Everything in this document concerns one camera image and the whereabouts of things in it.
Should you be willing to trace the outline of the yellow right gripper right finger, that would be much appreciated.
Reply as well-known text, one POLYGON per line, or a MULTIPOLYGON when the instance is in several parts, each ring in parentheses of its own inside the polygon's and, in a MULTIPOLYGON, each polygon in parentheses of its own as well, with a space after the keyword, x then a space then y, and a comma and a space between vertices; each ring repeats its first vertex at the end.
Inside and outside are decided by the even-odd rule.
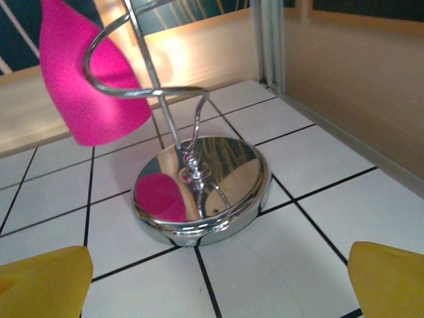
POLYGON ((347 267, 364 318, 424 318, 424 254, 358 241, 347 267))

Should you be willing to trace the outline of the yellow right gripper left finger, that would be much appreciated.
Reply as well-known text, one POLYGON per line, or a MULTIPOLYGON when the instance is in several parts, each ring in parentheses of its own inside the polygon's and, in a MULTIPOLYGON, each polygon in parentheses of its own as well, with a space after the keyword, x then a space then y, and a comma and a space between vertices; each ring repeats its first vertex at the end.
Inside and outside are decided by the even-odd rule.
POLYGON ((87 247, 0 266, 0 318, 80 318, 93 277, 87 247))

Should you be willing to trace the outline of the pink wine glass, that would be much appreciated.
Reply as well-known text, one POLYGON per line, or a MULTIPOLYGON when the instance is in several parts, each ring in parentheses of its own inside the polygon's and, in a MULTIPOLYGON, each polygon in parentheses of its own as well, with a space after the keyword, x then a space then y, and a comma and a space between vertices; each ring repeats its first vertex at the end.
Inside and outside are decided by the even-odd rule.
POLYGON ((100 29, 64 0, 41 0, 40 67, 48 93, 82 146, 99 146, 141 127, 152 115, 145 99, 95 89, 83 74, 86 50, 100 29))

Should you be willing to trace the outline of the grey table side rail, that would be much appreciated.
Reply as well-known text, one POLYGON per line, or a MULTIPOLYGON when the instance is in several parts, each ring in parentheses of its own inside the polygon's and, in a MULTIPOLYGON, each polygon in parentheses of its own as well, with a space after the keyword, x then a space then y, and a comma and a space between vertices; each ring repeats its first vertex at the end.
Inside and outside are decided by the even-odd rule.
POLYGON ((296 111, 299 111, 302 115, 319 125, 322 129, 333 135, 335 138, 351 147, 353 150, 363 155, 365 159, 375 163, 380 169, 387 173, 391 173, 395 178, 404 182, 417 183, 417 186, 424 187, 424 179, 416 176, 407 169, 401 167, 399 164, 390 160, 387 156, 381 154, 377 150, 374 150, 371 146, 362 142, 346 130, 340 128, 330 120, 324 118, 324 116, 318 114, 316 111, 310 109, 306 105, 300 103, 298 100, 290 97, 285 93, 276 94, 282 101, 286 102, 289 106, 293 107, 296 111))

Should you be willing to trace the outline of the aluminium frame post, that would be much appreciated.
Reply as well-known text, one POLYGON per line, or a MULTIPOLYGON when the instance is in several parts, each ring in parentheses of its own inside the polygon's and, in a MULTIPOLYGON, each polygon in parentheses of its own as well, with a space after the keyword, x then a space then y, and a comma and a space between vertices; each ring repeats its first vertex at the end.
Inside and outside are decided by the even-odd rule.
POLYGON ((286 92, 284 0, 249 0, 260 81, 286 92))

